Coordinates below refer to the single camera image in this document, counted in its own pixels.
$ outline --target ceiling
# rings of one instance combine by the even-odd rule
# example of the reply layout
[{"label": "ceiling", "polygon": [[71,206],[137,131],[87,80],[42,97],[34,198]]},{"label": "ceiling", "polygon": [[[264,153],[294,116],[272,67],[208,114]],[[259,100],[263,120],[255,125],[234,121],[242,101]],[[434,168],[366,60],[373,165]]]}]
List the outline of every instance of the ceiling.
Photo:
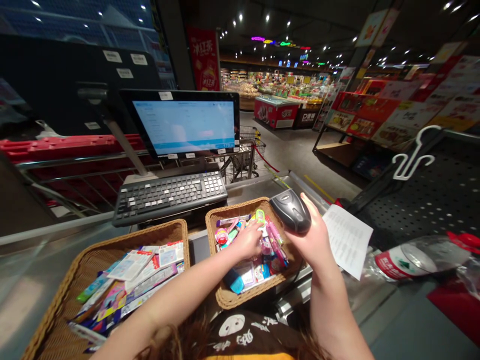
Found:
[{"label": "ceiling", "polygon": [[[278,60],[298,61],[305,50],[273,45],[264,48],[263,43],[252,41],[252,37],[262,37],[281,42],[286,41],[288,36],[289,42],[311,48],[309,61],[328,61],[329,64],[342,62],[341,66],[346,66],[355,50],[353,39],[361,32],[377,1],[180,0],[180,3],[185,25],[227,31],[220,39],[220,53],[237,53],[241,57],[241,51],[243,55],[258,56],[259,60],[272,56]],[[400,64],[403,61],[409,64],[426,63],[427,58],[434,56],[442,44],[456,41],[458,37],[463,40],[475,32],[469,38],[470,46],[465,53],[480,55],[480,16],[468,22],[472,16],[480,13],[480,1],[453,0],[450,8],[443,10],[447,1],[399,0],[400,14],[383,47],[375,53],[372,63],[384,57],[387,57],[388,64]]]}]

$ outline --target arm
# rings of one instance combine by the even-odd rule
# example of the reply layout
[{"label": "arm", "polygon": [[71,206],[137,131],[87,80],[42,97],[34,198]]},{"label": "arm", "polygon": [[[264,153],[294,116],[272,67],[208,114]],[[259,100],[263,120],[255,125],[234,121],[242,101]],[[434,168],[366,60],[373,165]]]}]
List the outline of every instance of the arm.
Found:
[{"label": "arm", "polygon": [[231,268],[260,253],[260,226],[252,221],[232,245],[167,283],[119,326],[91,359],[131,360],[150,344],[158,329],[182,324]]},{"label": "arm", "polygon": [[299,236],[286,231],[313,269],[310,328],[318,344],[336,360],[373,360],[374,357],[350,310],[345,282],[330,248],[329,234],[315,205],[301,194],[311,228]]}]

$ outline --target shopping cart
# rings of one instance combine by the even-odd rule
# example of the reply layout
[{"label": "shopping cart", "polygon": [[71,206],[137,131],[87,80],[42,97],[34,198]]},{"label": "shopping cart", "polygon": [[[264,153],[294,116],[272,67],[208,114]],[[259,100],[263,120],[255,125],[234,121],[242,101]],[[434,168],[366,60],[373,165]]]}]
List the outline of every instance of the shopping cart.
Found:
[{"label": "shopping cart", "polygon": [[244,179],[244,173],[255,177],[260,176],[257,171],[258,164],[263,160],[265,147],[267,146],[260,140],[261,134],[256,127],[240,126],[240,150],[235,155],[230,156],[220,168],[225,181],[230,183]]}]

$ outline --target black pegboard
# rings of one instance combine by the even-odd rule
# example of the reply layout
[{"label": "black pegboard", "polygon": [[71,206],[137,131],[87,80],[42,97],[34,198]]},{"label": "black pegboard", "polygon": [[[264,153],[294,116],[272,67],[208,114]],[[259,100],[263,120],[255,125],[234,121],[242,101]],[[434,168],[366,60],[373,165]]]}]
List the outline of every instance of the black pegboard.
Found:
[{"label": "black pegboard", "polygon": [[446,231],[480,237],[480,137],[435,129],[424,137],[418,156],[435,156],[430,166],[399,181],[399,163],[390,165],[347,208],[373,228],[370,245],[381,251]]}]

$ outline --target woman's left hand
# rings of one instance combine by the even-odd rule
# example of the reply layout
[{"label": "woman's left hand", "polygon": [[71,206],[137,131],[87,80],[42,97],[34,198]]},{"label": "woman's left hand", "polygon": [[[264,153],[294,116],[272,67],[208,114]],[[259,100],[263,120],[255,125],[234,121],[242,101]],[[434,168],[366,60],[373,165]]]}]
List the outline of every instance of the woman's left hand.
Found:
[{"label": "woman's left hand", "polygon": [[260,246],[262,232],[259,230],[261,226],[262,223],[256,220],[250,221],[248,226],[243,224],[233,244],[229,246],[240,257],[240,261],[258,256],[262,252]]}]

